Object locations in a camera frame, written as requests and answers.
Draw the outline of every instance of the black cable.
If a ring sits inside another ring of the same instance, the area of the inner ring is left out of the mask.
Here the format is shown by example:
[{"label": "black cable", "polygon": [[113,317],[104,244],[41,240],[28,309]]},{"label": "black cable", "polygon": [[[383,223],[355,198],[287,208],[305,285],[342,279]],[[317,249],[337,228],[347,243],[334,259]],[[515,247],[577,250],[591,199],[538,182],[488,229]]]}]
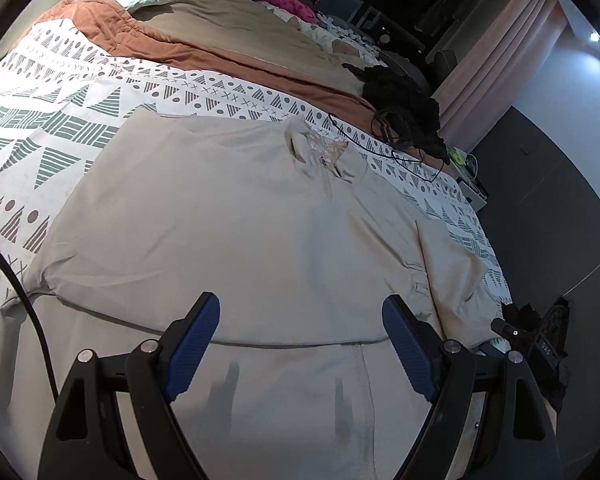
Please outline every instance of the black cable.
[{"label": "black cable", "polygon": [[424,164],[424,160],[407,160],[405,158],[398,158],[395,156],[395,150],[393,148],[391,148],[391,155],[385,155],[384,153],[377,153],[374,150],[370,150],[368,149],[366,146],[363,146],[362,144],[360,144],[359,142],[357,142],[356,140],[352,139],[351,137],[349,137],[344,130],[342,129],[341,126],[338,126],[338,124],[336,123],[336,121],[333,119],[333,114],[332,113],[328,113],[327,114],[328,117],[331,120],[331,124],[333,124],[333,126],[335,126],[337,128],[337,130],[340,132],[340,134],[343,137],[347,137],[347,139],[349,139],[351,142],[353,142],[356,146],[359,146],[360,148],[362,148],[363,150],[365,150],[366,152],[372,153],[375,156],[381,156],[383,158],[388,158],[392,161],[394,161],[396,164],[398,164],[398,166],[401,166],[402,168],[404,168],[406,171],[408,171],[409,173],[411,173],[414,176],[417,176],[420,180],[423,180],[424,182],[428,182],[429,184],[433,184],[433,182],[440,176],[440,173],[442,173],[442,168],[444,167],[444,162],[442,163],[442,165],[440,165],[440,169],[438,170],[438,172],[435,174],[435,176],[432,179],[428,179],[428,178],[424,178],[422,176],[420,176],[419,174],[415,173],[414,171],[411,171],[409,168],[407,168],[405,165],[401,164],[401,162],[411,162],[412,164]]},{"label": "black cable", "polygon": [[56,402],[58,400],[58,386],[56,385],[56,377],[54,376],[54,369],[51,365],[51,355],[49,353],[49,346],[46,343],[45,333],[42,330],[40,320],[38,319],[36,312],[33,310],[33,307],[31,306],[29,298],[24,292],[22,285],[20,284],[13,270],[11,270],[11,266],[7,263],[7,260],[5,260],[4,256],[2,256],[1,252],[0,270],[7,277],[9,283],[11,283],[13,290],[16,291],[16,294],[24,305],[24,310],[27,311],[31,322],[33,323],[33,328],[36,330],[36,335],[38,336],[38,341],[40,342],[40,349],[42,350],[42,357],[45,361],[46,375],[49,379],[49,386],[51,386],[51,394],[54,397],[54,402]]}]

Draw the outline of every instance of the gray wall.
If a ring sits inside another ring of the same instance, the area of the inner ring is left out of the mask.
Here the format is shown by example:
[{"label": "gray wall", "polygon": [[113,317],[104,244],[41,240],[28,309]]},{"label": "gray wall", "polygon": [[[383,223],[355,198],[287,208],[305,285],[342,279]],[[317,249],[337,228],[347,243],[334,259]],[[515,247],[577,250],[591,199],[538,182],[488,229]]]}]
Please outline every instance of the gray wall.
[{"label": "gray wall", "polygon": [[475,43],[491,27],[491,23],[498,17],[510,0],[480,0],[460,25],[458,30],[441,48],[454,51],[458,61],[466,56]]},{"label": "gray wall", "polygon": [[514,106],[569,157],[600,197],[600,52],[570,29]]},{"label": "gray wall", "polygon": [[[561,120],[555,112],[554,121]],[[490,193],[478,216],[514,301],[540,311],[561,294],[575,302],[567,339],[573,375],[557,431],[565,478],[573,479],[600,448],[600,199],[562,150],[515,108],[474,155]]]}]

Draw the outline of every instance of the curtain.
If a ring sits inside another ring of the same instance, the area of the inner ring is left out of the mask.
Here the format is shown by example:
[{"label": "curtain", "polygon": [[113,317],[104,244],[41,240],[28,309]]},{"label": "curtain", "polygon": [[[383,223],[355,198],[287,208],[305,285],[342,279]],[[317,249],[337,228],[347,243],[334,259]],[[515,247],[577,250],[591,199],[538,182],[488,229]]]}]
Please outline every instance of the curtain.
[{"label": "curtain", "polygon": [[511,0],[435,91],[440,136],[470,152],[538,72],[567,25],[558,0]]}]

